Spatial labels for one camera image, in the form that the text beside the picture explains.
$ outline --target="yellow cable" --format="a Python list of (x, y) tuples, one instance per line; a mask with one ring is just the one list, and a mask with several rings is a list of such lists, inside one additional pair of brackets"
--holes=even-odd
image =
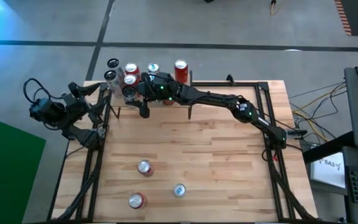
[(296, 111), (298, 111), (298, 110), (302, 110), (303, 108), (305, 108), (305, 107), (309, 106), (310, 104), (312, 104), (312, 103), (318, 101), (319, 99), (323, 98), (324, 96), (330, 95), (331, 92), (333, 92), (333, 94), (334, 94), (334, 93), (336, 93), (338, 90), (341, 90), (341, 89), (343, 89), (343, 88), (345, 88), (345, 87), (346, 87), (346, 86), (342, 86), (342, 87), (338, 88), (337, 90), (335, 90), (335, 92), (333, 92), (333, 91), (331, 90), (331, 91), (329, 91), (328, 93), (325, 93), (325, 94), (323, 94), (323, 95), (317, 97), (317, 99), (315, 99), (315, 100), (309, 102), (308, 104), (306, 104), (306, 105), (304, 105), (304, 106), (302, 106), (302, 107), (300, 107), (300, 108), (298, 108), (298, 109), (296, 109), (296, 110), (293, 110), (292, 112), (296, 112)]
[[(301, 114), (301, 113), (299, 113), (299, 112), (293, 112), (293, 113), (297, 114), (298, 116), (303, 117), (304, 119), (308, 119), (305, 115), (303, 115), (303, 114)], [(313, 123), (312, 123), (310, 120), (308, 120), (308, 122), (309, 122), (310, 127), (311, 127), (312, 130), (314, 131), (314, 133), (316, 133), (320, 138), (324, 139), (326, 142), (329, 141), (326, 137), (324, 137), (321, 133), (319, 133), (319, 132), (316, 130), (316, 128), (314, 127)]]

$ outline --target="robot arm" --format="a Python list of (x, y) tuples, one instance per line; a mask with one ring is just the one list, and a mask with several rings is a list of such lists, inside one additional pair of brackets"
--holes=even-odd
[(242, 123), (250, 123), (265, 133), (271, 144), (284, 149), (287, 134), (284, 129), (274, 127), (262, 119), (256, 107), (243, 96), (223, 95), (219, 93), (199, 91), (192, 86), (176, 82), (169, 73), (157, 75), (142, 74), (142, 81), (137, 91), (144, 97), (143, 102), (129, 103), (140, 108), (140, 115), (148, 118), (150, 111), (148, 101), (174, 100), (180, 105), (203, 104), (227, 108), (233, 117)]

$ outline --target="wooden table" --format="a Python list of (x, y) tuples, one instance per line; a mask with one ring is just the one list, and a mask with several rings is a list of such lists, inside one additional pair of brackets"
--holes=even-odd
[[(284, 82), (268, 84), (276, 119), (293, 126)], [(257, 105), (253, 88), (198, 89), (244, 95)], [(88, 100), (95, 103), (97, 94)], [(151, 108), (150, 118), (143, 119), (138, 110), (123, 108), (119, 119), (110, 117), (95, 222), (277, 221), (268, 166), (261, 158), (261, 132), (251, 124), (238, 122), (224, 108), (194, 105), (192, 113), (189, 120), (187, 108)], [(89, 128), (91, 123), (84, 118), (77, 125)], [(299, 146), (294, 140), (288, 143)], [(78, 147), (78, 143), (70, 143), (68, 151)], [(302, 153), (288, 147), (283, 154), (291, 190), (317, 217)], [(86, 149), (66, 160), (53, 217), (59, 216), (78, 193), (85, 158)], [(153, 176), (147, 178), (138, 173), (137, 163), (142, 159), (151, 161)], [(178, 183), (186, 186), (183, 198), (173, 195), (173, 187)], [(134, 210), (128, 206), (128, 198), (134, 192), (146, 195), (145, 208)], [(280, 198), (288, 217), (282, 191)]]

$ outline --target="orange striped tape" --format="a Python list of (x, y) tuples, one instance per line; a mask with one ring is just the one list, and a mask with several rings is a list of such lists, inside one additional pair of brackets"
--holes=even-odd
[(339, 17), (341, 18), (343, 29), (345, 30), (346, 35), (352, 35), (352, 29), (347, 21), (345, 11), (343, 9), (342, 2), (340, 0), (335, 0), (336, 9), (338, 11)]

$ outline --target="green screen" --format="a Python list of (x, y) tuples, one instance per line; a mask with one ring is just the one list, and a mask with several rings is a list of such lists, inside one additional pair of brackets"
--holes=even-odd
[(22, 223), (45, 140), (0, 122), (0, 223)]

